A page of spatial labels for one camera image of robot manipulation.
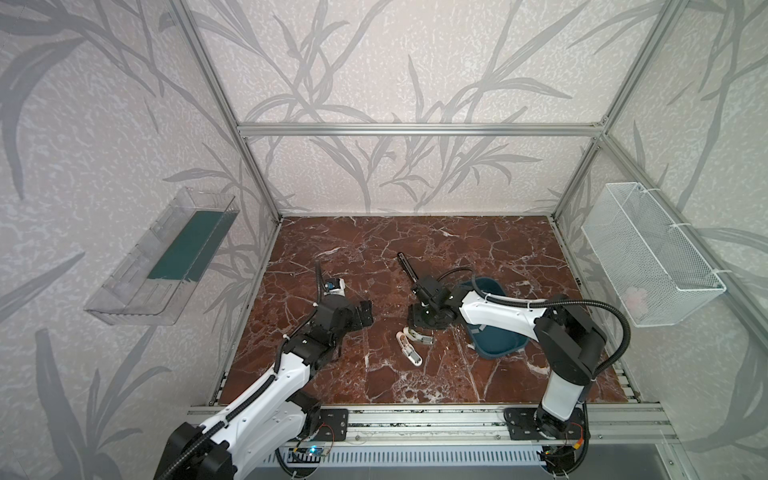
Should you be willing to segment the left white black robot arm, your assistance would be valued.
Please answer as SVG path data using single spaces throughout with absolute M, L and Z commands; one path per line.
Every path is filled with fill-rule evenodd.
M 311 313 L 280 343 L 274 363 L 241 395 L 198 425 L 168 438 L 157 479 L 244 479 L 287 441 L 320 428 L 320 403 L 303 390 L 328 365 L 344 337 L 374 322 L 369 300 L 353 302 L 341 278 L 315 270 Z

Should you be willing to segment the beige stapler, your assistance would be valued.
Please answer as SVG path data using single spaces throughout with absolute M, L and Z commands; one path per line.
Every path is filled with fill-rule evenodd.
M 435 338 L 429 335 L 424 335 L 422 333 L 417 332 L 416 330 L 405 327 L 403 329 L 403 334 L 408 338 L 409 341 L 415 342 L 422 345 L 434 345 L 435 344 Z

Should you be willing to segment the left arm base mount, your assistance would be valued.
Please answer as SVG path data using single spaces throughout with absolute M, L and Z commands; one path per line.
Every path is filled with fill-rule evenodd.
M 320 442 L 344 441 L 349 426 L 346 408 L 320 408 L 310 412 L 298 438 Z

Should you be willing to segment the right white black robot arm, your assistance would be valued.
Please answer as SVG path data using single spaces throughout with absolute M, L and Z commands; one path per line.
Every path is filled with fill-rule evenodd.
M 566 429 L 593 382 L 629 348 L 629 320 L 611 304 L 565 295 L 549 300 L 515 299 L 482 289 L 476 276 L 467 285 L 449 287 L 443 283 L 443 276 L 418 276 L 405 258 L 401 266 L 417 298 L 408 312 L 412 326 L 443 330 L 461 323 L 470 330 L 505 331 L 539 344 L 550 374 L 534 424 L 550 438 Z M 619 346 L 606 359 L 601 355 L 607 336 L 587 312 L 589 307 L 610 313 L 622 329 Z

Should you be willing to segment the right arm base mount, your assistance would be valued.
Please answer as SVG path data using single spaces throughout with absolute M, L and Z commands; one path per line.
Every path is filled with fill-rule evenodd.
M 584 405 L 577 405 L 568 420 L 560 420 L 540 407 L 508 407 L 503 419 L 511 440 L 563 441 L 566 444 L 590 438 Z

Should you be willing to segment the black stapler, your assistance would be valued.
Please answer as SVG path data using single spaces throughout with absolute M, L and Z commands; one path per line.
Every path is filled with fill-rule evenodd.
M 396 258 L 400 267 L 403 269 L 403 271 L 411 281 L 412 292 L 416 293 L 419 286 L 419 277 L 416 271 L 414 270 L 407 256 L 403 252 L 398 252 L 396 255 Z

